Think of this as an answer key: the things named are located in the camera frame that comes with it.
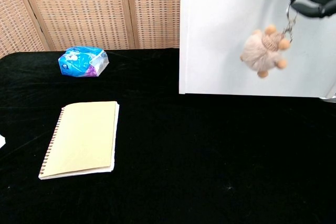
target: beige plush toy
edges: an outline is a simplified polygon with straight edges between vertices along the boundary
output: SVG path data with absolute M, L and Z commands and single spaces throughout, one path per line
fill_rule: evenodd
M 240 59 L 249 68 L 257 71 L 260 78 L 265 78 L 269 69 L 283 69 L 287 66 L 287 61 L 282 58 L 280 51 L 289 47 L 290 41 L 285 38 L 285 33 L 277 32 L 277 28 L 270 25 L 264 34 L 260 30 L 254 31 L 247 39 Z

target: black velvet cloth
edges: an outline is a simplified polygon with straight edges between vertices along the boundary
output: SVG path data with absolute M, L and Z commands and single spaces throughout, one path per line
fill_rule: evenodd
M 62 76 L 61 54 L 0 60 L 7 142 L 0 149 L 0 223 L 333 219 L 334 104 L 179 95 L 176 49 L 108 51 L 110 64 L 98 78 Z M 113 100 L 120 104 L 114 171 L 39 180 L 61 107 Z

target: beige notebook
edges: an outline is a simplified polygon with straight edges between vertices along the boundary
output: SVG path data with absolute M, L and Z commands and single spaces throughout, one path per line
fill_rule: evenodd
M 39 178 L 111 172 L 119 105 L 74 103 L 62 108 Z

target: plush toy ear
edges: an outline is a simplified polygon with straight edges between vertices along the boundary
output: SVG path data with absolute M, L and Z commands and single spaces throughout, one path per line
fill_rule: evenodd
M 271 35 L 277 31 L 277 27 L 275 25 L 270 25 L 265 29 L 266 35 Z
M 288 39 L 282 39 L 278 46 L 280 50 L 286 50 L 290 48 L 290 41 Z

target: blue plastic packet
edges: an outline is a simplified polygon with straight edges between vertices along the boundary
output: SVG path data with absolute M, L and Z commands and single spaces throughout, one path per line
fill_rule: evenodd
M 109 63 L 106 52 L 97 47 L 70 47 L 58 59 L 61 73 L 74 77 L 97 77 Z

